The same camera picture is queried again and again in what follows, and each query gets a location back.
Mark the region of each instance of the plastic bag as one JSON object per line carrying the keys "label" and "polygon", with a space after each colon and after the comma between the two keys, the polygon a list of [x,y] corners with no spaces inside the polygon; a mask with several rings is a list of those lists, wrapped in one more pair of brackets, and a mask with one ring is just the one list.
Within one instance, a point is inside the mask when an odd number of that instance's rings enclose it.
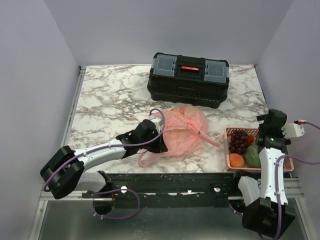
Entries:
{"label": "plastic bag", "polygon": [[204,142],[216,147],[219,143],[207,135],[209,122],[206,116],[194,106],[175,107],[169,111],[162,111],[165,117],[163,141],[168,148],[167,152],[152,153],[145,163],[142,158],[145,152],[138,157],[138,164],[145,168],[159,158],[180,158],[197,150]]}

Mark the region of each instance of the gray floor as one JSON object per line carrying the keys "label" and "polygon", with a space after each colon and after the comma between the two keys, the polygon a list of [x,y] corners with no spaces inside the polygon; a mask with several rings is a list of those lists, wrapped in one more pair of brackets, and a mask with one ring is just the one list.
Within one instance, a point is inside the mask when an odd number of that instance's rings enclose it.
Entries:
{"label": "gray floor", "polygon": [[[132,209],[115,209],[125,216]],[[40,240],[258,240],[229,208],[144,208],[129,220],[101,220],[90,201],[50,201]],[[281,240],[305,239],[296,217]]]}

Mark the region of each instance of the marble tabletop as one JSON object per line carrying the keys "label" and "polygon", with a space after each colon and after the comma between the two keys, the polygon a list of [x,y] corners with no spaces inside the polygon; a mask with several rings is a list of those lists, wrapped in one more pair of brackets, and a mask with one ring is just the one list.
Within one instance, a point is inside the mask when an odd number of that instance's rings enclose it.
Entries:
{"label": "marble tabletop", "polygon": [[[153,101],[147,90],[151,65],[101,65],[86,68],[68,144],[84,149],[106,143],[135,129],[149,110],[169,110],[183,103]],[[218,173],[226,171],[225,127],[258,127],[256,116],[267,105],[253,65],[231,65],[228,97],[218,109],[197,106],[208,118],[208,135],[220,148],[203,143],[184,158],[161,158],[148,167],[138,166],[138,154],[92,168],[109,173]]]}

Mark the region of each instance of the pink plastic basket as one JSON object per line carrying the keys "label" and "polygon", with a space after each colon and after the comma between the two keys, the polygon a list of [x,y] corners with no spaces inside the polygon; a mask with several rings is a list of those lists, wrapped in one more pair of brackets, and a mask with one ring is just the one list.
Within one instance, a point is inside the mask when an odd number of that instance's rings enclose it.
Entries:
{"label": "pink plastic basket", "polygon": [[[243,167],[231,167],[230,166],[230,158],[229,158],[229,143],[231,134],[234,130],[243,130],[249,135],[256,135],[258,133],[258,128],[249,128],[249,127],[226,127],[224,129],[224,156],[225,156],[225,163],[227,166],[227,171],[236,172],[239,170],[244,170],[250,173],[260,173],[261,168],[251,168],[248,167],[246,164]],[[284,172],[292,172],[295,169],[294,163],[291,158],[285,158],[283,164],[283,171]]]}

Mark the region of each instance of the wall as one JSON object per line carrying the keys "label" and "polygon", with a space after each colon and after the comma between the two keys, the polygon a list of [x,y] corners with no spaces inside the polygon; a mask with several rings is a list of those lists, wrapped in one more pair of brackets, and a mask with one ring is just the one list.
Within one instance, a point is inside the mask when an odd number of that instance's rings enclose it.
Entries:
{"label": "wall", "polygon": [[[257,66],[267,105],[284,111],[288,121],[305,119],[320,125],[320,1],[294,0]],[[294,139],[289,152],[320,162],[320,131],[306,126],[307,135]],[[295,162],[309,212],[320,226],[320,165]]]}
{"label": "wall", "polygon": [[156,52],[255,64],[293,0],[45,0],[79,65]]}
{"label": "wall", "polygon": [[79,68],[42,0],[0,1],[0,239],[26,240]]}

